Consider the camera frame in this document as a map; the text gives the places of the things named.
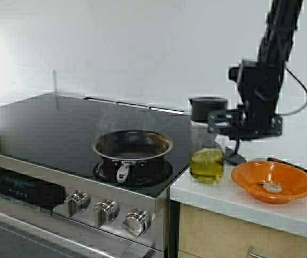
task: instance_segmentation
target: black glass cooktop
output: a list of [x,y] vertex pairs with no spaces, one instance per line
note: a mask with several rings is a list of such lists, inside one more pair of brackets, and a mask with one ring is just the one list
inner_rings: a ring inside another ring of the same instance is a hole
[[188,166],[189,116],[45,94],[0,107],[0,154],[82,177],[94,177],[101,158],[95,138],[120,130],[148,130],[169,136],[173,149],[165,155],[170,176],[148,187],[107,182],[157,197]]

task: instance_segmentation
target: black lid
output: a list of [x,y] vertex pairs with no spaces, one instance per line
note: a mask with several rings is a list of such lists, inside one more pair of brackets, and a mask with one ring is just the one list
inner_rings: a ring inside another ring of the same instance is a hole
[[219,97],[197,97],[189,99],[192,105],[192,121],[206,123],[211,111],[224,110],[228,101]]

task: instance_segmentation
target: glass jar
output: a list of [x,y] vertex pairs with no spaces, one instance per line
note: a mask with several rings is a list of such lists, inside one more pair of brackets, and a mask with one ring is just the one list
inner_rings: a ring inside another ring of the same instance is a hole
[[224,173],[225,137],[207,132],[206,123],[191,121],[192,149],[190,171],[192,176],[206,183],[216,183]]

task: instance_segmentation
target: orange bowl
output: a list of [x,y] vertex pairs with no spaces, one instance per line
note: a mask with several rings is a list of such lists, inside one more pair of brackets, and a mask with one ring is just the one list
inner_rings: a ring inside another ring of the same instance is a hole
[[[300,169],[273,161],[240,164],[233,169],[231,178],[254,198],[265,203],[283,204],[307,196],[307,174]],[[259,184],[262,181],[279,184],[282,191],[268,192]]]

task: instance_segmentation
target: drawer handle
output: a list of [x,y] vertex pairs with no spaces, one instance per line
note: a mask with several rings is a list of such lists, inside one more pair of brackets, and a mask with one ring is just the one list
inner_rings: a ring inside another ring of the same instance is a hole
[[248,255],[250,255],[251,257],[254,257],[254,258],[265,258],[264,256],[261,256],[261,255],[258,255],[258,254],[254,254],[252,252],[252,249],[253,249],[253,247],[249,246]]

